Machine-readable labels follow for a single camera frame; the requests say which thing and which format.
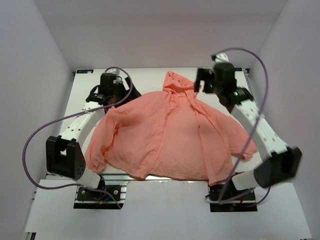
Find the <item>salmon pink jacket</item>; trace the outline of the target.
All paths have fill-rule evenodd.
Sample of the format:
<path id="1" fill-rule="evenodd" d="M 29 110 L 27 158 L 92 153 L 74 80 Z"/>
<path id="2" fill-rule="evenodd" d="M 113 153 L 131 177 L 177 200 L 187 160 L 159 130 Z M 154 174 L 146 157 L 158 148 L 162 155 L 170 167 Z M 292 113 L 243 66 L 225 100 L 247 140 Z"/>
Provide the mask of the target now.
<path id="1" fill-rule="evenodd" d="M 107 166 L 137 179 L 225 180 L 233 157 L 257 151 L 232 117 L 197 99 L 192 81 L 167 72 L 161 91 L 109 109 L 95 128 L 84 158 L 102 173 Z"/>

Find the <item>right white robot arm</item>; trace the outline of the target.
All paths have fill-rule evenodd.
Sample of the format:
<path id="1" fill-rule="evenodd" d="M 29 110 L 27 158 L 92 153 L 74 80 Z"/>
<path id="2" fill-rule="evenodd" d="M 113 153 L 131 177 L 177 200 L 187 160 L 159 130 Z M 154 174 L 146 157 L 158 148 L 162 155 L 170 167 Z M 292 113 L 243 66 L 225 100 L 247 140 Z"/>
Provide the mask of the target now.
<path id="1" fill-rule="evenodd" d="M 262 163 L 255 169 L 232 177 L 232 183 L 225 188 L 226 195 L 236 200 L 244 190 L 256 187 L 268 188 L 296 177 L 302 158 L 298 147 L 290 147 L 259 114 L 254 97 L 247 88 L 238 87 L 236 71 L 229 62 L 219 62 L 213 69 L 198 68 L 194 90 L 198 92 L 204 82 L 203 92 L 216 93 L 222 98 L 222 105 L 230 107 L 231 115 L 251 134 Z"/>

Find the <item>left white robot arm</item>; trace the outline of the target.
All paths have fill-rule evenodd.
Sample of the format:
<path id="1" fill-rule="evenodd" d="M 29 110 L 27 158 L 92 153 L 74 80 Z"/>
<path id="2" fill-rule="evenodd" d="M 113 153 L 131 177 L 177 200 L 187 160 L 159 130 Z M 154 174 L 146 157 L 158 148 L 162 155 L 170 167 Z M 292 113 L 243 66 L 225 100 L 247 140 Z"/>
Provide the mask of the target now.
<path id="1" fill-rule="evenodd" d="M 47 171 L 87 187 L 90 196 L 96 200 L 103 198 L 106 187 L 102 184 L 101 176 L 86 166 L 82 146 L 108 109 L 124 105 L 140 96 L 130 76 L 122 78 L 117 73 L 102 73 L 100 83 L 89 92 L 81 113 L 58 136 L 47 139 Z"/>

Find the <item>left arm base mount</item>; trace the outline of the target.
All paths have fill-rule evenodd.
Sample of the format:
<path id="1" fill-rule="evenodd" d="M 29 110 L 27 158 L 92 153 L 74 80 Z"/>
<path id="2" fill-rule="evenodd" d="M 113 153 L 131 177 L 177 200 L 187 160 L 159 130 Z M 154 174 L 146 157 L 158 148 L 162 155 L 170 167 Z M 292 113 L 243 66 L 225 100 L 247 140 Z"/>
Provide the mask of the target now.
<path id="1" fill-rule="evenodd" d="M 78 187 L 73 203 L 74 209 L 81 210 L 120 210 L 126 199 L 127 182 L 108 180 L 104 177 L 99 183 L 100 191 L 93 191 L 81 186 Z"/>

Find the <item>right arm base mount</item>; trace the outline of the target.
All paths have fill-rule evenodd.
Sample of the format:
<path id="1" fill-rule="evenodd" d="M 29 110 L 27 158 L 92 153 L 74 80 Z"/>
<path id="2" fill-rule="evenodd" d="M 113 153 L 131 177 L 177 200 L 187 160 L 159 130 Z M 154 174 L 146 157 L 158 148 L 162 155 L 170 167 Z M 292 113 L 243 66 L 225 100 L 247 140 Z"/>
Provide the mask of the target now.
<path id="1" fill-rule="evenodd" d="M 209 202 L 212 213 L 245 213 L 258 211 L 255 192 L 252 190 L 248 194 L 243 195 L 246 190 L 236 190 L 232 184 L 226 188 L 222 200 L 233 199 L 225 204 L 219 204 L 218 198 L 223 186 L 223 184 L 216 184 L 208 187 L 208 193 L 204 198 Z"/>

